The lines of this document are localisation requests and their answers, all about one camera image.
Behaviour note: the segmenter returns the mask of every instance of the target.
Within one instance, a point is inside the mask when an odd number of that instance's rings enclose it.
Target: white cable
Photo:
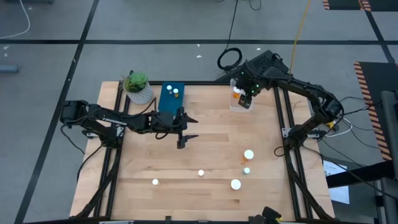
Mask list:
[[[18,35],[25,34],[26,32],[29,31],[29,29],[30,29],[30,20],[29,20],[29,16],[28,16],[27,13],[26,13],[26,10],[25,10],[24,4],[22,3],[22,0],[19,0],[19,2],[20,2],[20,4],[21,4],[21,6],[22,6],[22,10],[24,11],[25,16],[26,16],[26,19],[27,19],[27,29],[26,29],[24,32],[20,32],[19,34],[14,34],[14,35],[9,35],[9,36],[5,36],[5,37],[0,37],[0,39],[6,39],[6,38],[10,38],[10,37],[16,37],[16,36],[18,36]]]
[[[331,136],[325,135],[325,137],[332,138],[332,137],[336,137],[336,136],[339,136],[339,135],[346,134],[346,133],[350,132],[350,131],[352,130],[352,128],[353,128],[353,125],[352,125],[351,122],[348,121],[347,119],[345,119],[345,118],[343,118],[343,119],[349,123],[349,125],[350,125],[349,130],[344,131],[344,132],[342,132],[342,133],[333,134],[333,135],[331,135]]]

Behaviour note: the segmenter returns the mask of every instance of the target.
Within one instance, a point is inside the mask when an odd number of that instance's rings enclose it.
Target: black floor stripe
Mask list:
[[[75,56],[72,59],[72,63],[70,65],[68,75],[65,79],[65,83],[63,84],[63,88],[62,88],[60,97],[58,99],[58,103],[55,108],[54,114],[52,116],[49,129],[47,130],[47,134],[45,135],[44,142],[43,142],[42,148],[40,150],[39,157],[37,158],[36,165],[34,167],[32,176],[30,177],[29,184],[26,188],[24,198],[22,199],[21,205],[19,206],[18,213],[17,213],[14,223],[17,223],[17,224],[23,223],[23,221],[25,219],[27,209],[30,205],[30,201],[32,200],[32,196],[35,191],[37,181],[39,180],[40,173],[42,172],[42,169],[43,169],[45,158],[47,157],[47,153],[49,151],[50,143],[53,138],[55,128],[57,127],[58,119],[59,119],[59,116],[60,116],[61,110],[62,110],[62,103],[65,101],[65,98],[67,97],[69,86],[72,82],[72,78],[75,73],[77,63],[79,62],[81,51],[83,50],[84,40],[87,38],[87,34],[90,29],[91,22],[93,21],[94,14],[95,14],[95,11],[96,11],[96,8],[98,5],[98,1],[99,0],[94,0],[93,5],[91,6],[91,10],[90,10],[90,13],[88,15],[88,18],[87,18],[87,21],[85,24],[85,28],[83,30],[83,33],[81,34],[80,41],[79,41],[78,47],[75,52]]]
[[[84,40],[83,44],[104,45],[167,45],[167,44],[226,44],[228,40]],[[385,40],[398,45],[398,40]],[[0,40],[0,44],[79,44],[80,40]],[[230,44],[292,45],[294,40],[230,40]],[[298,45],[381,45],[379,40],[298,40]]]
[[[380,43],[381,43],[381,48],[383,49],[383,52],[384,52],[384,55],[385,55],[386,58],[387,58],[387,61],[388,61],[389,63],[395,63],[396,61],[395,61],[394,58],[392,57],[391,52],[390,52],[390,50],[388,49],[388,46],[387,46],[386,42],[384,41],[383,36],[381,35],[380,29],[379,29],[379,27],[377,26],[376,21],[374,20],[372,13],[369,12],[369,11],[365,11],[365,13],[366,13],[366,16],[367,16],[368,19],[369,19],[369,22],[370,22],[371,25],[372,25],[373,31],[374,31],[374,33],[375,33],[377,39],[378,39],[378,40],[380,41]]]

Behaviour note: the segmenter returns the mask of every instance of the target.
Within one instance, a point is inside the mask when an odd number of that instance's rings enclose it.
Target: wooden tabletop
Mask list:
[[[117,82],[104,82],[98,104],[113,109],[117,87]],[[161,86],[152,89],[159,99]],[[247,221],[268,206],[281,213],[284,221],[294,220],[285,161],[274,155],[274,149],[282,145],[274,92],[262,91],[249,113],[230,112],[229,98],[229,86],[185,86],[185,111],[199,123],[189,123],[184,134],[200,135],[189,140],[185,149],[177,149],[174,134],[156,140],[155,134],[126,131],[112,219],[164,220],[170,215],[173,220]],[[310,117],[307,99],[290,93],[290,101],[297,124]],[[129,114],[146,106],[131,104]],[[99,139],[88,140],[85,158],[99,144]],[[314,140],[307,140],[305,146],[318,151]],[[249,162],[243,160],[247,149],[254,151]],[[76,215],[98,188],[104,152],[102,149],[81,171],[71,215]],[[309,191],[334,216],[319,155],[304,148],[301,153]],[[251,169],[249,175],[243,175],[244,167]],[[205,171],[203,177],[198,175],[200,169]],[[159,179],[160,184],[152,185],[152,179]],[[231,189],[232,179],[241,181],[240,190]],[[305,217],[299,190],[298,198]]]

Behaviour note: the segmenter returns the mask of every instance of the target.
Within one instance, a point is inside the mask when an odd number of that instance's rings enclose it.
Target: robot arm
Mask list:
[[[282,60],[272,54],[269,58],[269,67],[259,69],[251,68],[249,62],[236,73],[236,87],[244,90],[239,99],[239,104],[244,108],[249,108],[252,98],[257,96],[263,88],[269,90],[274,87],[292,91],[307,97],[312,106],[314,115],[301,125],[295,125],[290,130],[286,139],[287,146],[296,148],[302,146],[307,138],[307,134],[320,124],[326,124],[338,117],[343,110],[343,106],[330,92],[323,89],[320,85],[313,85],[295,79],[287,73],[287,67]]]
[[[82,133],[87,136],[88,133],[98,135],[101,142],[108,147],[117,147],[118,129],[115,127],[106,127],[97,120],[107,121],[116,126],[127,127],[138,134],[161,133],[164,134],[157,139],[162,139],[168,134],[178,134],[177,148],[182,149],[185,143],[194,136],[183,136],[182,131],[187,129],[187,123],[197,123],[198,121],[190,118],[184,113],[184,108],[177,110],[177,115],[169,112],[151,111],[148,113],[139,113],[135,115],[123,114],[118,111],[109,110],[96,104],[88,104],[86,101],[65,101],[61,113],[60,121],[71,128],[79,125],[83,127]]]

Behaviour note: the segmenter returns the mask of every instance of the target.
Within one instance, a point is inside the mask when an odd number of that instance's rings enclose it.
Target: paper sheet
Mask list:
[[[333,174],[338,174],[341,172],[344,172],[345,170],[336,166],[332,162],[328,161],[323,161],[323,170],[325,171],[325,175],[333,175]],[[330,198],[336,202],[341,202],[341,203],[346,203],[349,204],[349,192],[348,192],[348,186],[344,187],[335,187],[332,189],[329,189],[329,194]]]

